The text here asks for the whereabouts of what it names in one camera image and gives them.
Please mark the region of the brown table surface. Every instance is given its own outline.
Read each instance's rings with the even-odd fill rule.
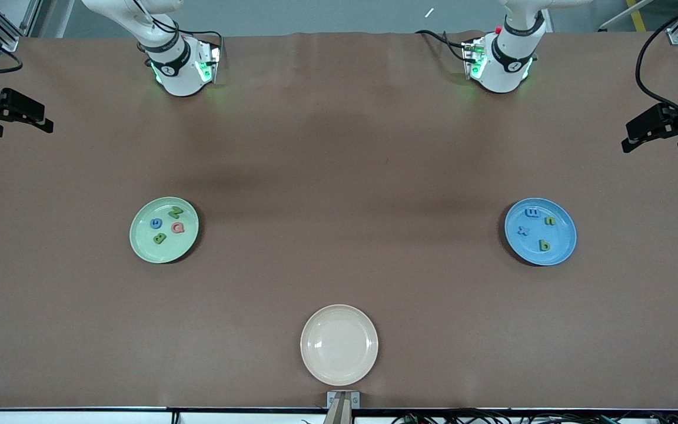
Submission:
[[[546,35],[506,95],[420,35],[232,38],[191,98],[134,40],[23,40],[0,87],[56,126],[0,139],[0,406],[320,405],[300,333],[347,303],[366,407],[678,408],[678,153],[619,146],[646,37]],[[678,101],[678,47],[644,75]],[[169,265],[127,241],[161,196],[204,219]],[[505,247],[532,196],[575,220],[559,266]]]

